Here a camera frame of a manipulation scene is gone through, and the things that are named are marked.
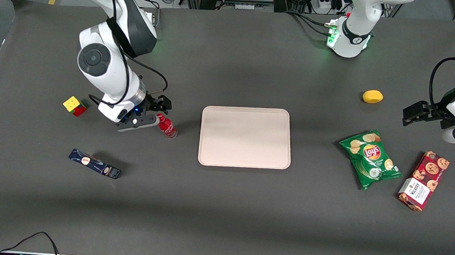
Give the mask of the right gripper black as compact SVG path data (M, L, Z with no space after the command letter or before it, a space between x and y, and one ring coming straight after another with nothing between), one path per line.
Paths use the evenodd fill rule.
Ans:
M146 112L163 112L165 115L169 114L172 109L172 102L165 95L158 96L155 98L145 98L145 103L140 103L134 106L127 114L126 119L136 119L146 115Z

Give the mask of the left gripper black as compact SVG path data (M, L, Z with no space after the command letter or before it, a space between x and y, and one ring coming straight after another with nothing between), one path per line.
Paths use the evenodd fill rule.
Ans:
M440 128L447 130L455 127L455 118L449 117L447 110L448 103L427 103L426 101L418 101L403 109L402 125L420 121L440 121Z

